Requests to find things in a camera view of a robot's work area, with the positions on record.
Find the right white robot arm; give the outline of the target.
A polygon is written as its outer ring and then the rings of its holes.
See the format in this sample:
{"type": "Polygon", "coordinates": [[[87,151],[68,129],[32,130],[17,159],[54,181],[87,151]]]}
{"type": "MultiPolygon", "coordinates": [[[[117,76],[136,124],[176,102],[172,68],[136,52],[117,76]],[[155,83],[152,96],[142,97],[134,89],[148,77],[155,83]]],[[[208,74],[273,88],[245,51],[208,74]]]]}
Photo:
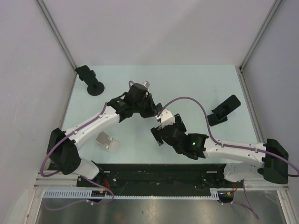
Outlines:
{"type": "Polygon", "coordinates": [[[215,176],[215,181],[220,187],[260,176],[271,183],[288,183],[289,154],[277,140],[268,139],[266,143],[238,146],[227,141],[213,140],[206,134],[186,133],[186,127],[179,114],[171,115],[170,112],[166,112],[158,121],[160,125],[150,131],[159,145],[166,143],[177,154],[193,160],[223,158],[238,162],[221,167],[221,172],[215,176]]]}

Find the white folding phone stand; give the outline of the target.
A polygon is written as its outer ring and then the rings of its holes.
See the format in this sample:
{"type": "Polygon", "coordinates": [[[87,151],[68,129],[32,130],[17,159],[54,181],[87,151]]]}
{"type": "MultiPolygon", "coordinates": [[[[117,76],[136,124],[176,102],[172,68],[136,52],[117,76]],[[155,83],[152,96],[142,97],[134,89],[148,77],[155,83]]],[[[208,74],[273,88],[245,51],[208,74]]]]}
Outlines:
{"type": "Polygon", "coordinates": [[[105,132],[100,132],[96,137],[96,141],[102,149],[111,153],[117,153],[120,147],[120,142],[116,141],[105,132]]]}

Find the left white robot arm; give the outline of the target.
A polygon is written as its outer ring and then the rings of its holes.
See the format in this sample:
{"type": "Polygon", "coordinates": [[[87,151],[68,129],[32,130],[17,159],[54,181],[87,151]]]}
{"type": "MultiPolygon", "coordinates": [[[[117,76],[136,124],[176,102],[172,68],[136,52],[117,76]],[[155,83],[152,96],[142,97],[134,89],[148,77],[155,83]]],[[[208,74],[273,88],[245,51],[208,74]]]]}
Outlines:
{"type": "Polygon", "coordinates": [[[99,113],[83,123],[66,131],[54,129],[50,135],[45,159],[50,159],[63,175],[78,174],[97,187],[103,182],[103,174],[94,162],[80,157],[79,150],[91,138],[132,117],[133,114],[138,113],[142,118],[150,118],[158,115],[161,109],[162,105],[154,103],[148,88],[135,83],[128,92],[105,103],[99,113]]]}

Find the blue smartphone dark screen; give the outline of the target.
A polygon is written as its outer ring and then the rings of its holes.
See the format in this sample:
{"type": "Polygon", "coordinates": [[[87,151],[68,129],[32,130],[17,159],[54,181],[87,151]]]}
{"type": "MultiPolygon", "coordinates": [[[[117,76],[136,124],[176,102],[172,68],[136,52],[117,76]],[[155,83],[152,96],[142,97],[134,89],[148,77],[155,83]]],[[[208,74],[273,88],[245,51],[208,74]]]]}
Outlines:
{"type": "Polygon", "coordinates": [[[232,111],[238,108],[241,105],[240,100],[236,95],[231,95],[225,101],[223,101],[220,105],[218,105],[215,109],[212,110],[213,114],[216,116],[218,120],[221,120],[228,116],[232,111]]]}

